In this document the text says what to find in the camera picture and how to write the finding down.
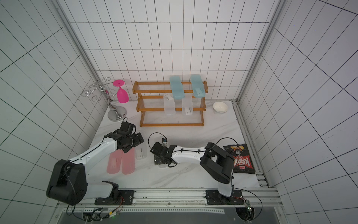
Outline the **pink pencil case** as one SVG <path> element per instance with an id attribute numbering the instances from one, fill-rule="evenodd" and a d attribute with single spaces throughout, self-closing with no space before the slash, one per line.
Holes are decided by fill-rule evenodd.
<path id="1" fill-rule="evenodd" d="M 110 154 L 107 164 L 107 173 L 116 174 L 120 171 L 123 151 L 116 150 Z"/>
<path id="2" fill-rule="evenodd" d="M 129 175 L 135 171 L 135 149 L 132 148 L 122 156 L 122 174 Z"/>

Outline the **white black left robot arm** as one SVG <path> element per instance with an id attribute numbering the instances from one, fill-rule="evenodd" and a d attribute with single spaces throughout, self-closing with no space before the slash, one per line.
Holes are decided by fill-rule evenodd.
<path id="1" fill-rule="evenodd" d="M 141 133 L 136 133 L 136 126 L 123 121 L 120 129 L 106 134 L 94 147 L 70 160 L 59 160 L 54 165 L 46 196 L 68 205 L 77 205 L 86 199 L 95 199 L 99 205 L 116 205 L 121 200 L 118 184 L 90 183 L 87 177 L 106 156 L 117 150 L 128 153 L 143 142 Z"/>

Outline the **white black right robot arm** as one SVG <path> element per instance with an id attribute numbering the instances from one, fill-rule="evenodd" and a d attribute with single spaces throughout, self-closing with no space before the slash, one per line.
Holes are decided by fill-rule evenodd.
<path id="1" fill-rule="evenodd" d="M 150 152 L 170 168 L 180 163 L 200 165 L 217 183 L 217 190 L 206 190 L 208 205 L 244 205 L 245 199 L 240 190 L 234 190 L 232 179 L 235 159 L 215 143 L 205 147 L 185 148 L 178 145 L 166 147 L 155 143 Z"/>

